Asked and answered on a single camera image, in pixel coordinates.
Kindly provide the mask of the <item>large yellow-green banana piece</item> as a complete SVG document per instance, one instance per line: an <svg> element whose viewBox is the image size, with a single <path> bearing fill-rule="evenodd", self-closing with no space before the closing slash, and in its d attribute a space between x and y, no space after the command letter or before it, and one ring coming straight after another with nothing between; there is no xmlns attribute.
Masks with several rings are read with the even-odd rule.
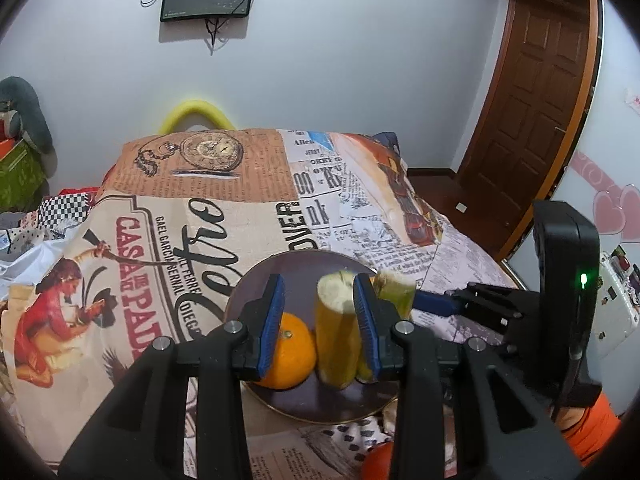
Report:
<svg viewBox="0 0 640 480"><path fill-rule="evenodd" d="M355 274L341 270L322 276L317 284L314 333L318 375L335 389L344 389L356 377L361 338L352 298Z"/></svg>

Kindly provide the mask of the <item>brown wooden door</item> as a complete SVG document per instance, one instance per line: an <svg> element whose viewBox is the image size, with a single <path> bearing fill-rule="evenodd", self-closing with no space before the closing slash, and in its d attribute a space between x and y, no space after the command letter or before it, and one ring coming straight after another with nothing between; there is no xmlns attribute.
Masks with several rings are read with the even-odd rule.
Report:
<svg viewBox="0 0 640 480"><path fill-rule="evenodd" d="M509 0L494 76L458 170L478 242L501 259L532 221L577 138L596 64L598 11Z"/></svg>

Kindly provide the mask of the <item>blue chair back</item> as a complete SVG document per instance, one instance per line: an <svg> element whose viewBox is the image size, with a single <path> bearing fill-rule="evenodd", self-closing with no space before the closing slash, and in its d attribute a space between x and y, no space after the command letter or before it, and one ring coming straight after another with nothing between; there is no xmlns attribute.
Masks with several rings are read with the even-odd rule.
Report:
<svg viewBox="0 0 640 480"><path fill-rule="evenodd" d="M379 132L372 136L372 139L378 142L379 144L384 145L388 150L395 153L396 157L399 160L400 166L402 170L406 171L408 166L404 162L401 157L400 145L398 141L397 134L394 132Z"/></svg>

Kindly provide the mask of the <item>red tomato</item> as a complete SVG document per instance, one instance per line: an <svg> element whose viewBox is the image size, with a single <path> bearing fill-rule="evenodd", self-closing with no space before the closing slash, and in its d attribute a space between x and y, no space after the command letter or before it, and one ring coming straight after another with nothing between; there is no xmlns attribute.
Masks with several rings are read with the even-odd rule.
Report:
<svg viewBox="0 0 640 480"><path fill-rule="evenodd" d="M372 448L360 468L361 480L387 480L390 478L394 444L384 442Z"/></svg>

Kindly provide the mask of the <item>printed newspaper tablecloth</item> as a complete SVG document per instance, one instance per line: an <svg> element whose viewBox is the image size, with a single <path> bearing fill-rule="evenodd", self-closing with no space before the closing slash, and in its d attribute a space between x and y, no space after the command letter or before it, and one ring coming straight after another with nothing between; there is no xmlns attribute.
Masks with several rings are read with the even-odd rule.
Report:
<svg viewBox="0 0 640 480"><path fill-rule="evenodd" d="M487 252L416 195L370 136L203 131L127 144L88 217L1 266L15 425L56 467L120 369L156 336L218 327L240 279L280 252L393 270L428 292L506 286Z"/></svg>

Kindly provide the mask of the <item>dark round plate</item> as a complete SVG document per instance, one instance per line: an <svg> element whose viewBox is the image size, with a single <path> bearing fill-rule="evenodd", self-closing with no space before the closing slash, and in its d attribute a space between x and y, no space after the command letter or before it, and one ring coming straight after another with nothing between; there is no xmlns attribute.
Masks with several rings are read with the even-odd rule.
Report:
<svg viewBox="0 0 640 480"><path fill-rule="evenodd" d="M285 300L276 356L268 376L246 386L273 411L299 422L353 422L381 411L398 393L393 382L362 384L354 380L338 390L320 379L314 296L320 278L336 271L374 273L364 264L335 252L281 252L255 264L236 284L228 302L226 319L232 320L240 315L244 304L262 296L270 275L282 276Z"/></svg>

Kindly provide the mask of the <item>yellow chair back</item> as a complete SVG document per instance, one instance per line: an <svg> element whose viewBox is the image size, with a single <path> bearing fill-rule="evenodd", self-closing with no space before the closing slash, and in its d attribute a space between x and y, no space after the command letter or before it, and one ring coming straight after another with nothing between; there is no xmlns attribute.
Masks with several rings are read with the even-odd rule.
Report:
<svg viewBox="0 0 640 480"><path fill-rule="evenodd" d="M186 100L173 107L163 120L157 133L160 136L174 133L185 120L197 117L204 119L215 129L234 130L235 126L222 110L204 100Z"/></svg>

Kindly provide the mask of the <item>grey plush toy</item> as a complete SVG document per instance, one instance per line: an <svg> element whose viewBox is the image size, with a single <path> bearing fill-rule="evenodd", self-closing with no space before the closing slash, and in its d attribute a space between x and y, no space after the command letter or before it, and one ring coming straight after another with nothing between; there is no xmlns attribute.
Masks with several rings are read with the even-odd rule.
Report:
<svg viewBox="0 0 640 480"><path fill-rule="evenodd" d="M1 110L20 115L24 139L37 153L47 155L53 151L52 136L37 93L28 81L17 76L2 79Z"/></svg>

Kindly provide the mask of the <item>green and red boxes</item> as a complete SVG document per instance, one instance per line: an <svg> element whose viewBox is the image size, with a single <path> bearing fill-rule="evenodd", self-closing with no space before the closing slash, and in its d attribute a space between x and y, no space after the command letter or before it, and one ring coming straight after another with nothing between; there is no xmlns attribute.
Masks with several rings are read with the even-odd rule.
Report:
<svg viewBox="0 0 640 480"><path fill-rule="evenodd" d="M1 211L26 210L46 182L38 154L24 140L1 156Z"/></svg>

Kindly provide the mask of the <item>orange left on plate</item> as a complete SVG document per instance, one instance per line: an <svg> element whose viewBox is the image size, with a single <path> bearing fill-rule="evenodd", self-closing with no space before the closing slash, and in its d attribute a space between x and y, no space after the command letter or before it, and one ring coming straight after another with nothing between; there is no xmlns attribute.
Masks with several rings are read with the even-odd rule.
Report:
<svg viewBox="0 0 640 480"><path fill-rule="evenodd" d="M257 385L271 390L294 388L307 379L316 363L311 330L296 315L284 312L270 369Z"/></svg>

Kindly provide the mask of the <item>small green banana piece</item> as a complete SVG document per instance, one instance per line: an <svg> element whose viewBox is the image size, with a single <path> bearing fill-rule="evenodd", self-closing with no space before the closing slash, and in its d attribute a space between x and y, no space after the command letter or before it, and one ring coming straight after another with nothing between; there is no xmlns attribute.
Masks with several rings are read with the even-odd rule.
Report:
<svg viewBox="0 0 640 480"><path fill-rule="evenodd" d="M361 339L357 379L365 384L394 378L402 367L402 350L394 327L409 319L416 282L390 270L375 276L359 273L352 285L352 299Z"/></svg>

